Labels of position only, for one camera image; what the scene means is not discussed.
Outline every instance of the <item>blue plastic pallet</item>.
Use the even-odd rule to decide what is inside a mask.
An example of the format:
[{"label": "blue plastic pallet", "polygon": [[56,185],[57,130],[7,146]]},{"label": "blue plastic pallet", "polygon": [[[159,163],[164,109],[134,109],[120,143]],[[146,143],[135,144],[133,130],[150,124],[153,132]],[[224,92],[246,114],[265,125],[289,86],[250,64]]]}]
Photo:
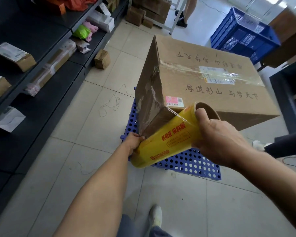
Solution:
[{"label": "blue plastic pallet", "polygon": [[232,7],[210,37],[211,47],[247,56],[256,64],[274,48],[279,47],[280,41],[273,29],[262,22],[256,27],[253,25],[253,31],[243,26],[241,20],[244,15],[244,12]]},{"label": "blue plastic pallet", "polygon": [[[121,135],[121,139],[124,140],[131,131],[138,133],[135,101],[129,114],[126,130],[124,135]],[[171,156],[155,163],[152,166],[191,174],[198,177],[206,177],[213,180],[222,179],[219,165],[216,165],[209,159],[205,158],[197,148],[191,148],[177,155]]]}]

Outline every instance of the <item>blue jeans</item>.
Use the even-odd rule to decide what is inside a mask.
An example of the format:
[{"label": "blue jeans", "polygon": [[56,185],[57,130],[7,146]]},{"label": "blue jeans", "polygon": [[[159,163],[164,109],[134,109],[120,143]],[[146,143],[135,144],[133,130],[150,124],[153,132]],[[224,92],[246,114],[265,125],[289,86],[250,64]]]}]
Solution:
[{"label": "blue jeans", "polygon": [[[149,237],[172,237],[167,232],[163,231],[160,227],[154,226],[150,229]],[[120,227],[116,237],[140,237],[139,232],[136,230],[133,221],[128,215],[122,215]]]}]

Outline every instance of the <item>person's left arm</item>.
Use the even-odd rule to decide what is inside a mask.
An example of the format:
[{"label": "person's left arm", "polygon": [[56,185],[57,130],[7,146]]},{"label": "person's left arm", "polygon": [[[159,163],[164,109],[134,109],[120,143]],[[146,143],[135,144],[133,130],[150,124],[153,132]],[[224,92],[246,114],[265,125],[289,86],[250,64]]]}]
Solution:
[{"label": "person's left arm", "polygon": [[138,134],[129,133],[80,189],[53,237],[116,236],[127,185],[128,156],[142,140]]}]

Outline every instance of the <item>person's right arm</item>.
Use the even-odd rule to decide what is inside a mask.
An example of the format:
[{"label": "person's right arm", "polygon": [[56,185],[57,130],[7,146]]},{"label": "person's right arm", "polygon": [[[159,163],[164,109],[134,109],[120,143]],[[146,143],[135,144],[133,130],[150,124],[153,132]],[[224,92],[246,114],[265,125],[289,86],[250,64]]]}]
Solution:
[{"label": "person's right arm", "polygon": [[210,120],[205,109],[196,110],[203,140],[195,147],[216,164],[241,173],[263,191],[296,228],[296,172],[267,153],[249,145],[228,122]]}]

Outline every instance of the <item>forearm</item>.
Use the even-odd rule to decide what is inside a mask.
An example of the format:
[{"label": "forearm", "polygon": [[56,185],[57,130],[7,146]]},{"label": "forearm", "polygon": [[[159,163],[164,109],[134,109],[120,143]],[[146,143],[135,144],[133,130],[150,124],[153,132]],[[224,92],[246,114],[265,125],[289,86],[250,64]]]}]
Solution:
[{"label": "forearm", "polygon": [[255,150],[238,160],[236,170],[263,191],[296,228],[296,172]]},{"label": "forearm", "polygon": [[92,175],[54,236],[116,236],[127,185],[128,154],[129,148],[121,144]]}]

